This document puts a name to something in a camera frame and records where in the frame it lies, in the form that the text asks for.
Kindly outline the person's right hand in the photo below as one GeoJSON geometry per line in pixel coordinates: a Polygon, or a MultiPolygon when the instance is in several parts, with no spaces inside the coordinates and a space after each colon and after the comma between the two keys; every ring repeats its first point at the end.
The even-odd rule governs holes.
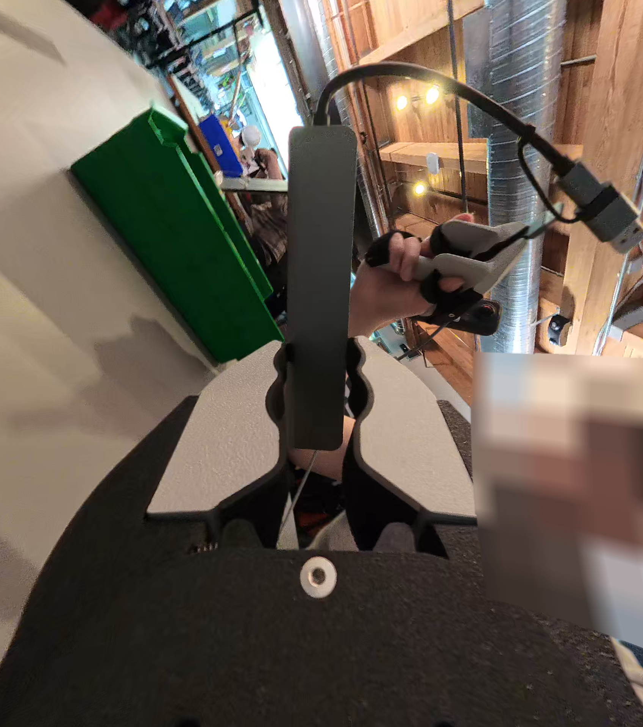
{"type": "Polygon", "coordinates": [[[389,239],[389,266],[371,268],[362,262],[350,292],[348,337],[370,337],[401,318],[431,315],[435,305],[420,294],[414,279],[420,257],[433,257],[429,238],[395,232],[389,239]]]}

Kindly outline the grey metal bracket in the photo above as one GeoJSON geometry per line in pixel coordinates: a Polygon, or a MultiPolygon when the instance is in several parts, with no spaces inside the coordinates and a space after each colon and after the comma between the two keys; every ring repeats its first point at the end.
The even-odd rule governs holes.
{"type": "Polygon", "coordinates": [[[643,323],[643,305],[626,304],[622,310],[614,314],[609,325],[607,337],[621,342],[623,335],[635,326],[643,323]]]}

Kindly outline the silver ventilation duct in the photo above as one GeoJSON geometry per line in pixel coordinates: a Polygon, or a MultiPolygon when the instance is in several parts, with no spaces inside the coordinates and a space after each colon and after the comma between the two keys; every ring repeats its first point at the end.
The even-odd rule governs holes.
{"type": "MultiPolygon", "coordinates": [[[[553,140],[563,59],[565,2],[486,1],[463,20],[466,83],[553,140]]],[[[469,135],[486,139],[490,225],[538,223],[547,212],[517,157],[518,135],[468,106],[469,135]]],[[[503,308],[496,334],[480,339],[485,353],[533,353],[538,320],[543,235],[494,287],[503,308]]]]}
{"type": "MultiPolygon", "coordinates": [[[[309,96],[306,104],[312,114],[326,83],[339,71],[329,25],[322,17],[322,2],[282,1],[279,4],[290,34],[289,43],[298,75],[304,92],[309,96]]],[[[385,232],[388,225],[381,199],[373,187],[364,143],[360,139],[357,140],[357,148],[356,196],[359,205],[364,208],[357,226],[365,230],[367,239],[371,241],[385,232]]]]}

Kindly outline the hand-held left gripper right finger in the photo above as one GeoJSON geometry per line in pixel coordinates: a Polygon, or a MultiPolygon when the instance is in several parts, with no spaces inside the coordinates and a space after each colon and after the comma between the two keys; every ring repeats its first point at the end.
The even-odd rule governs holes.
{"type": "Polygon", "coordinates": [[[472,480],[433,392],[366,337],[347,356],[353,464],[414,513],[475,526],[472,480]]]}

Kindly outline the person's right forearm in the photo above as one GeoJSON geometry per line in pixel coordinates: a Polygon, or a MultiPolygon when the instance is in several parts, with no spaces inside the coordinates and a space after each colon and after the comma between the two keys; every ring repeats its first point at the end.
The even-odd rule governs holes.
{"type": "Polygon", "coordinates": [[[311,450],[288,448],[288,458],[296,467],[309,470],[320,476],[327,477],[332,481],[341,482],[343,478],[343,462],[351,440],[355,420],[351,417],[344,417],[343,441],[341,445],[333,450],[311,450]]]}

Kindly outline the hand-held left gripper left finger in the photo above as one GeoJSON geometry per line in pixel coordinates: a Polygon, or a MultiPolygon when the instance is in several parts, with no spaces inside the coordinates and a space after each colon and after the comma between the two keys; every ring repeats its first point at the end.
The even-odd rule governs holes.
{"type": "Polygon", "coordinates": [[[273,340],[200,392],[148,518],[283,521],[290,489],[285,364],[284,347],[273,340]]]}

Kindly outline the green plastic bin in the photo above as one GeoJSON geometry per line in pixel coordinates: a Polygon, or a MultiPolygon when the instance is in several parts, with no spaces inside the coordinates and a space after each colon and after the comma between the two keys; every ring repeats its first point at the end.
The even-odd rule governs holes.
{"type": "Polygon", "coordinates": [[[218,363],[283,336],[272,286],[189,128],[151,106],[72,164],[77,182],[218,363]]]}

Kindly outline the blue plastic bin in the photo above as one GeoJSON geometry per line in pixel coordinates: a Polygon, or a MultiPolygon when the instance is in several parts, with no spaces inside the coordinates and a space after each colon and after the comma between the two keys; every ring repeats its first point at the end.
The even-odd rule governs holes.
{"type": "Polygon", "coordinates": [[[231,178],[243,177],[244,167],[239,154],[226,131],[226,127],[217,115],[210,114],[201,119],[199,130],[207,141],[224,176],[231,178]]]}

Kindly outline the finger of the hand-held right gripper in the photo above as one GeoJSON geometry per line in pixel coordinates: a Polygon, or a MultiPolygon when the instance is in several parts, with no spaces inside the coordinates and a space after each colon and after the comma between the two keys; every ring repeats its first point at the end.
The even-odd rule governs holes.
{"type": "Polygon", "coordinates": [[[501,250],[524,238],[526,223],[514,222],[487,226],[455,220],[454,249],[463,257],[494,257],[501,250]]]}
{"type": "Polygon", "coordinates": [[[472,289],[487,292],[503,276],[523,252],[526,241],[523,239],[501,250],[494,257],[463,257],[454,249],[454,235],[441,235],[441,251],[454,257],[454,262],[446,262],[441,273],[441,290],[456,292],[472,289]]]}

